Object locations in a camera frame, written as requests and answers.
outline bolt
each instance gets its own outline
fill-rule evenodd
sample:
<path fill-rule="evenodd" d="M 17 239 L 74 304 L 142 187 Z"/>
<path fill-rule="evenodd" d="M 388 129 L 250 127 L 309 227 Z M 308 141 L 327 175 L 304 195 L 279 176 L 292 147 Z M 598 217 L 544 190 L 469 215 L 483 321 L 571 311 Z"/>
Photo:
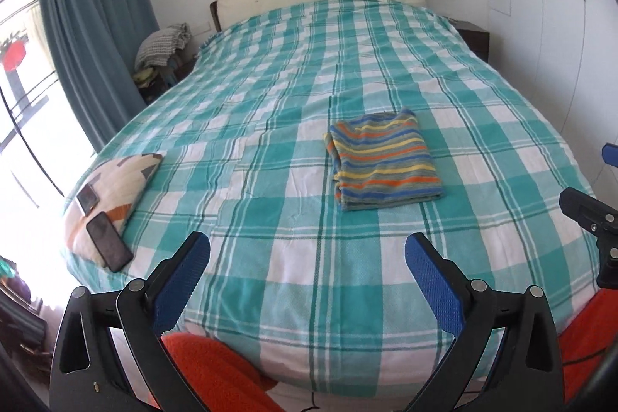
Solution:
<path fill-rule="evenodd" d="M 131 292 L 139 292 L 142 288 L 144 288 L 144 285 L 146 285 L 146 282 L 144 280 L 140 280 L 140 279 L 132 280 L 129 283 L 129 290 Z"/>
<path fill-rule="evenodd" d="M 477 292 L 484 292 L 485 290 L 487 290 L 487 283 L 485 283 L 483 280 L 472 280 L 470 285 L 472 286 L 472 289 L 476 290 Z"/>
<path fill-rule="evenodd" d="M 536 285 L 532 285 L 530 287 L 530 293 L 532 294 L 532 297 L 536 297 L 538 299 L 540 299 L 541 297 L 543 297 L 543 289 L 541 287 L 537 287 Z"/>
<path fill-rule="evenodd" d="M 77 287 L 71 292 L 71 297 L 78 299 L 86 293 L 86 287 Z"/>

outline blue gripper pad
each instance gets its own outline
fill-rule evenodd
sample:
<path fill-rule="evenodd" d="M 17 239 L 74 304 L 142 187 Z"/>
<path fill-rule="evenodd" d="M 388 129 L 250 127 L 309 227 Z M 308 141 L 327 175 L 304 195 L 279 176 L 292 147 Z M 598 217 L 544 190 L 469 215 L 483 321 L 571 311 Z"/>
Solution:
<path fill-rule="evenodd" d="M 605 147 L 601 151 L 601 155 L 603 156 L 603 161 L 605 161 L 606 165 L 618 168 L 618 146 L 613 144 L 605 144 Z"/>
<path fill-rule="evenodd" d="M 210 241 L 200 233 L 154 301 L 152 328 L 157 337 L 174 328 L 209 260 Z"/>
<path fill-rule="evenodd" d="M 414 235 L 406 239 L 406 264 L 438 320 L 438 326 L 455 338 L 459 337 L 465 324 L 462 302 Z"/>

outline striped towel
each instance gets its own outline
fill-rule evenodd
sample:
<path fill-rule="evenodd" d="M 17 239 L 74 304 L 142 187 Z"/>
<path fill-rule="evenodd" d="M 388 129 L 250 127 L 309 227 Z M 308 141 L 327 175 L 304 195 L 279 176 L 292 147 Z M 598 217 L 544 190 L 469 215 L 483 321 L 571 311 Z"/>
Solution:
<path fill-rule="evenodd" d="M 408 109 L 336 123 L 324 143 L 333 158 L 335 197 L 343 210 L 397 206 L 443 194 L 416 116 Z"/>

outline teal and white checkered blanket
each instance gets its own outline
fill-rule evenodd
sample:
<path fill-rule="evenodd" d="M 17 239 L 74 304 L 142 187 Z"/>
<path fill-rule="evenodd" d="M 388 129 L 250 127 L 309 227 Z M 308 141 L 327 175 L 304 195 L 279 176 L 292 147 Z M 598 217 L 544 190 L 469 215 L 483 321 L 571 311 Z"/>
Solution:
<path fill-rule="evenodd" d="M 404 107 L 444 196 L 342 212 L 323 134 Z M 97 163 L 153 152 L 165 159 L 123 235 L 128 271 L 66 253 L 70 271 L 95 292 L 119 289 L 202 231 L 211 262 L 180 327 L 202 325 L 288 383 L 365 397 L 420 388 L 450 338 L 407 270 L 410 233 L 496 289 L 542 286 L 559 330 L 594 294 L 594 242 L 558 207 L 563 188 L 590 190 L 571 151 L 430 10 L 340 0 L 233 25 Z"/>

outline black phone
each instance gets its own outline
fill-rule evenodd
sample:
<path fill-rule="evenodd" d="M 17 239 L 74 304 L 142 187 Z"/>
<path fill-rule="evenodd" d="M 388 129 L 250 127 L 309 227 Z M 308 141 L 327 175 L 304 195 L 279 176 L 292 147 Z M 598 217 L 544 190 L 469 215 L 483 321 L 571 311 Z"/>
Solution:
<path fill-rule="evenodd" d="M 81 212 L 85 217 L 90 215 L 91 211 L 99 203 L 99 196 L 95 193 L 92 185 L 85 184 L 84 187 L 77 193 L 77 202 L 81 208 Z"/>
<path fill-rule="evenodd" d="M 133 253 L 120 238 L 105 212 L 94 216 L 86 224 L 86 231 L 112 272 L 118 272 L 133 260 Z"/>

